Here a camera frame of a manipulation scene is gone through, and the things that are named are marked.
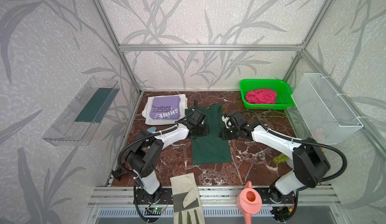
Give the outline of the dark green t-shirt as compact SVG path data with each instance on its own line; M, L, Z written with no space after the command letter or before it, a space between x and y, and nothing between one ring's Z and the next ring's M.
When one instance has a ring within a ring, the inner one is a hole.
M220 138L225 127L222 105L216 103L209 107L198 107L198 110L206 115L204 123L209 127L209 134L192 139L193 165L231 162L229 141Z

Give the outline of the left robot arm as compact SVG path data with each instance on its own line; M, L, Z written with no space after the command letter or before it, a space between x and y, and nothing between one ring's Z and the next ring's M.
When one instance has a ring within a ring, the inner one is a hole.
M162 198L162 186L156 176L156 166L163 149L175 142L207 136L209 126L206 115L198 110L198 100L187 116L170 128L150 132L143 130L137 138L125 146L117 156L118 170L134 178L135 204L154 204Z

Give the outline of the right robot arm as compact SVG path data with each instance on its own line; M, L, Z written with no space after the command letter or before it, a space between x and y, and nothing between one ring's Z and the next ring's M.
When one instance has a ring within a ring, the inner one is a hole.
M292 160L292 171L278 178L269 187L268 193L274 203L281 203L291 193L314 188L321 182L333 180L347 169L348 161L345 154L335 147L317 143L311 138L303 140L284 135L268 128L260 119L248 122L240 111L225 114L222 121L225 126L221 130L220 138L249 139L265 144ZM327 172L331 165L323 152L324 149L337 153L342 159L340 169L330 176L327 176Z

